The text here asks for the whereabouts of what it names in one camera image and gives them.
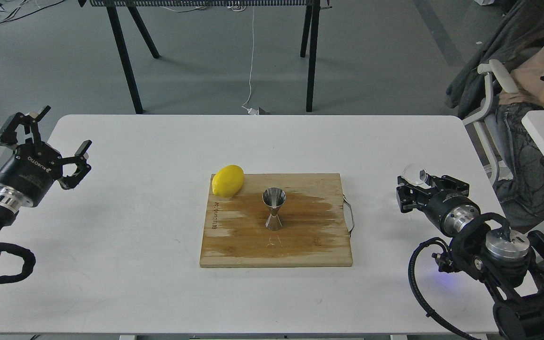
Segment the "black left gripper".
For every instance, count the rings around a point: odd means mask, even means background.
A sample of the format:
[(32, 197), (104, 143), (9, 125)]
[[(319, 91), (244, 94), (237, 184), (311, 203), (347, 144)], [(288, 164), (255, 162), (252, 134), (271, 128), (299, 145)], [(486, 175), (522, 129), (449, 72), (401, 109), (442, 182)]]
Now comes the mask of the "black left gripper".
[[(18, 112), (9, 116), (0, 128), (0, 146), (14, 150), (0, 168), (0, 189), (10, 187), (21, 192), (25, 197), (23, 206), (36, 207), (55, 180), (64, 190), (74, 189), (91, 170), (87, 155), (91, 140), (85, 140), (72, 157), (65, 158), (41, 140), (38, 123), (50, 110), (47, 105), (39, 113)], [(24, 144), (18, 144), (19, 126), (24, 127), (25, 134), (31, 135)], [(71, 176), (63, 175), (63, 166), (67, 164), (76, 166)]]

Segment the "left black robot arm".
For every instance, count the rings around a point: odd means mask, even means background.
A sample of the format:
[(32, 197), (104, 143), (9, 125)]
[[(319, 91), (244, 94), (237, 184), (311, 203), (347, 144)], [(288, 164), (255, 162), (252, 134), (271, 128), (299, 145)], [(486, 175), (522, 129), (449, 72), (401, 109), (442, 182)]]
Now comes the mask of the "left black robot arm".
[[(0, 231), (12, 225), (21, 207), (36, 207), (54, 182), (64, 190), (73, 189), (91, 170), (87, 162), (90, 140), (84, 141), (71, 157), (63, 157), (42, 140), (38, 124), (49, 111), (50, 107), (45, 106), (39, 113), (18, 112), (0, 128), (0, 146), (12, 150), (0, 168)], [(17, 275), (0, 276), (0, 284), (19, 282), (32, 274), (36, 256), (31, 250), (0, 242), (0, 255), (2, 252), (24, 262)]]

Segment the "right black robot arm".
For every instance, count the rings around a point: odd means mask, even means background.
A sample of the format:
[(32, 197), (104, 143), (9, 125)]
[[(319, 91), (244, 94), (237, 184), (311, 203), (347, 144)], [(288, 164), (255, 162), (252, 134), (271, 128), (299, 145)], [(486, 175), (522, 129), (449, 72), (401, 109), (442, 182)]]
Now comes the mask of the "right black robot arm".
[(497, 213), (481, 213), (468, 197), (468, 183), (450, 176), (430, 176), (421, 171), (427, 188), (403, 177), (397, 178), (397, 201), (402, 213), (417, 209), (445, 236), (422, 242), (410, 257), (408, 280), (411, 291), (428, 318), (467, 340), (471, 336), (445, 320), (425, 300), (415, 278), (417, 257), (431, 245), (440, 272), (464, 272), (483, 283), (490, 293), (493, 318), (506, 340), (544, 340), (544, 234), (527, 235), (513, 230)]

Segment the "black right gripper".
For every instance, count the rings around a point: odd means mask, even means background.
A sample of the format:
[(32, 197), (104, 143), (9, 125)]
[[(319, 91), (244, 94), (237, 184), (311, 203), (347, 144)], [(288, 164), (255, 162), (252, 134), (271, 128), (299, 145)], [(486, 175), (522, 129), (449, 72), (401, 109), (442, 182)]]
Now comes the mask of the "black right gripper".
[(455, 237), (469, 222), (479, 216), (480, 208), (470, 200), (470, 185), (451, 176), (425, 173), (429, 187), (419, 187), (403, 176), (397, 177), (397, 201), (401, 213), (414, 209), (426, 217), (447, 237)]

